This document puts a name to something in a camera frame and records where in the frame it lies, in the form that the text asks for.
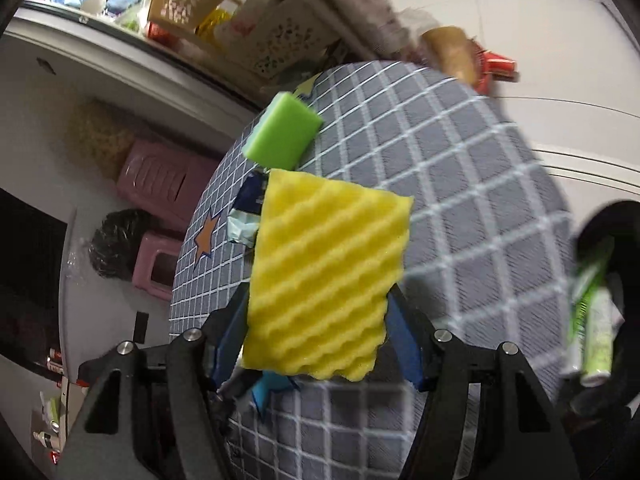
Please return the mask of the white green bottle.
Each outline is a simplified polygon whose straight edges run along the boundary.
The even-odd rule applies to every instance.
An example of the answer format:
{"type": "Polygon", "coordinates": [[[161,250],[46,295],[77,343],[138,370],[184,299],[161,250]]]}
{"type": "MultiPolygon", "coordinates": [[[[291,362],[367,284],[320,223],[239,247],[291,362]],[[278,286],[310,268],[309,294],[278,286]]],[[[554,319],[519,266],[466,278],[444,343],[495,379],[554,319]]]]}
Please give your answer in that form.
{"type": "Polygon", "coordinates": [[[604,268],[603,258],[592,258],[578,268],[574,278],[570,292],[570,318],[567,325],[564,364],[561,370],[563,378],[582,374],[588,312],[592,296],[601,286],[604,268]]]}

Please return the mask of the dark blue foil bag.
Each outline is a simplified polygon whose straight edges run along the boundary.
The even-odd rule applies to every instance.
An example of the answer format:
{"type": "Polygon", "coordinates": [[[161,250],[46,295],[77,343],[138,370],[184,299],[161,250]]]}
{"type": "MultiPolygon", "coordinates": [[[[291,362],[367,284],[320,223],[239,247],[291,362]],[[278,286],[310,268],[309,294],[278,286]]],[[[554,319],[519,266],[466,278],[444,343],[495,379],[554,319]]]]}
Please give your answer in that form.
{"type": "Polygon", "coordinates": [[[242,183],[227,216],[229,242],[255,246],[267,184],[268,177],[260,171],[251,171],[242,183]]]}

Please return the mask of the yellow sponge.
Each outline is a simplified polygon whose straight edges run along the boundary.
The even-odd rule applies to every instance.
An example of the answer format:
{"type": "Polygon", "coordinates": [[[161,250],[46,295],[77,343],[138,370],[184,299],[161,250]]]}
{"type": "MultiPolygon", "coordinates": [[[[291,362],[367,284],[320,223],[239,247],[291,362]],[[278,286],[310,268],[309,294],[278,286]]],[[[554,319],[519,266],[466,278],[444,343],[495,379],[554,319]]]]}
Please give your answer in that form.
{"type": "Polygon", "coordinates": [[[270,171],[257,232],[242,364],[360,382],[386,339],[413,199],[301,171],[270,171]]]}

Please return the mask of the green sponge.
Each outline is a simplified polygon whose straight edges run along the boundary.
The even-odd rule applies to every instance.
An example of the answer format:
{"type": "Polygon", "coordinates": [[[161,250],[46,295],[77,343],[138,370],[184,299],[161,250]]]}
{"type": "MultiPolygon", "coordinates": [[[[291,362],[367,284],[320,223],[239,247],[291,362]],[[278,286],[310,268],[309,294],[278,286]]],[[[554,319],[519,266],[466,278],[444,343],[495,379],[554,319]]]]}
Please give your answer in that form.
{"type": "Polygon", "coordinates": [[[254,125],[243,155],[262,168],[292,170],[322,124],[322,118],[293,93],[279,92],[254,125]]]}

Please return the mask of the green drink bottle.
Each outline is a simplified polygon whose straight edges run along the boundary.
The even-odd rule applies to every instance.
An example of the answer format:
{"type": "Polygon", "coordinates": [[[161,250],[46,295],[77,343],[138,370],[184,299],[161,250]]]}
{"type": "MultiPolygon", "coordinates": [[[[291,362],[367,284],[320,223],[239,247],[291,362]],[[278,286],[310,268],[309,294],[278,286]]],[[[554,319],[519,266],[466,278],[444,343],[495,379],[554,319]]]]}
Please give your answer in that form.
{"type": "Polygon", "coordinates": [[[588,312],[585,338],[584,364],[580,383],[585,388],[596,388],[611,377],[613,362],[613,324],[611,294],[599,287],[592,296],[588,312]]]}

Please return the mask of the black trash bin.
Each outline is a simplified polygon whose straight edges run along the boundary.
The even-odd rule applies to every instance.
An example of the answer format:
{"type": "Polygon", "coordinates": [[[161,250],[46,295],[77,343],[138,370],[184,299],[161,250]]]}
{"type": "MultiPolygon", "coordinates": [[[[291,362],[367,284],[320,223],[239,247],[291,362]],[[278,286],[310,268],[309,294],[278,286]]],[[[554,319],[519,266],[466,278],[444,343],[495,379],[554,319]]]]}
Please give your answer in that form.
{"type": "Polygon", "coordinates": [[[598,211],[575,242],[576,278],[560,413],[567,431],[631,415],[639,395],[639,204],[598,211]]]}

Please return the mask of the black plastic bag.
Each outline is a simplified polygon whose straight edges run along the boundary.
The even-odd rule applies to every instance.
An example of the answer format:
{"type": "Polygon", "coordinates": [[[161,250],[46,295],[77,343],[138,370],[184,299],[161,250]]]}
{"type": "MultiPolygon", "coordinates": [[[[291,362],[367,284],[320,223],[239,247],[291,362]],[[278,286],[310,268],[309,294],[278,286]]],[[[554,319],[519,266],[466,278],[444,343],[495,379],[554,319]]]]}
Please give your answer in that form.
{"type": "Polygon", "coordinates": [[[131,281],[143,235],[152,216],[142,209],[110,212],[94,231],[88,247],[93,269],[102,278],[131,281]]]}

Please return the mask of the small pink stool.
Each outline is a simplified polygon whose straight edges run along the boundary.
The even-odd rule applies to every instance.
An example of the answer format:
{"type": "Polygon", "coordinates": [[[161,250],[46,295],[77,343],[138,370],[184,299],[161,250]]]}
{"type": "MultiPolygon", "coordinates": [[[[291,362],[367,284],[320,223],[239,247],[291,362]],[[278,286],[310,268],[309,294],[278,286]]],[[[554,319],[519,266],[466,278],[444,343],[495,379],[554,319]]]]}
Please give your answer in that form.
{"type": "Polygon", "coordinates": [[[132,284],[160,300],[169,302],[181,240],[148,231],[140,244],[132,284]]]}

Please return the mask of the grey checked tablecloth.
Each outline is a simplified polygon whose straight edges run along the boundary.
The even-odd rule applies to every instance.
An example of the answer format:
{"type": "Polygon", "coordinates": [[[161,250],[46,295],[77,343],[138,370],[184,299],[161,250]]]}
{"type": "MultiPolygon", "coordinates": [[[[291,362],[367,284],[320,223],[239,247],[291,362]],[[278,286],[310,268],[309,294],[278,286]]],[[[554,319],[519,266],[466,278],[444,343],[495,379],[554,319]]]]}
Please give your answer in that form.
{"type": "MultiPolygon", "coordinates": [[[[393,286],[466,344],[516,344],[546,391],[559,376],[570,302],[570,216],[516,125],[461,82],[398,62],[329,70],[304,103],[323,124],[288,171],[412,197],[404,274],[393,286]]],[[[269,178],[276,169],[243,155],[251,131],[216,170],[186,230],[174,338],[227,307],[241,284],[250,298],[255,246],[228,241],[227,216],[251,171],[269,178]]],[[[427,395],[402,376],[387,332],[360,382],[250,370],[246,333],[219,388],[232,402],[232,479],[403,479],[427,395]]],[[[472,384],[452,478],[460,466],[470,478],[479,406],[472,384]]]]}

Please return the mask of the pink plastic stool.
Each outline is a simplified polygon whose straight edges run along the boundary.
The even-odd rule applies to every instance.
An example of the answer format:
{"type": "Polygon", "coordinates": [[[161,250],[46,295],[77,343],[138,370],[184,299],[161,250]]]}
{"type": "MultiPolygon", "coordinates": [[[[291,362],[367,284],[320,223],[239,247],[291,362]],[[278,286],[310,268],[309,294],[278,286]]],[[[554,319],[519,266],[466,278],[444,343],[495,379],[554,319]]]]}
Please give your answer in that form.
{"type": "Polygon", "coordinates": [[[186,232],[198,201],[218,167],[215,159],[165,144],[137,140],[120,170],[119,195],[186,232]]]}

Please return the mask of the red plastic basket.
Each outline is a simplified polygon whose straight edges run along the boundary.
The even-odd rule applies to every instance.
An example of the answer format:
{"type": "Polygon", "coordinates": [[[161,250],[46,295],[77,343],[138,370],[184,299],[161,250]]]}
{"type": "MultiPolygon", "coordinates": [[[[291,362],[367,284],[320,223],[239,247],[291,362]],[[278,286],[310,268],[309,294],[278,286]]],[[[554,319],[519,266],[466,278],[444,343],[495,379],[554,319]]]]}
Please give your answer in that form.
{"type": "Polygon", "coordinates": [[[488,67],[487,50],[475,40],[471,41],[471,49],[474,54],[476,70],[476,83],[473,84],[473,88],[478,94],[489,96],[491,94],[492,76],[488,67]]]}

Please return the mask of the beige plastic storage rack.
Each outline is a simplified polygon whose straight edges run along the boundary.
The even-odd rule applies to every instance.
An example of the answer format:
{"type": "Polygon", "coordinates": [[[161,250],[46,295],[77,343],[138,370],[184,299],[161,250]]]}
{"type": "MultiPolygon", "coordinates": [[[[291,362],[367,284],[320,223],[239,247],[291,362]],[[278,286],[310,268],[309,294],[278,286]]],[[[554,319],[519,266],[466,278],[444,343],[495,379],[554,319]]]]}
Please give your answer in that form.
{"type": "Polygon", "coordinates": [[[267,81],[341,40],[309,0],[152,0],[149,21],[205,50],[218,70],[267,81]]]}

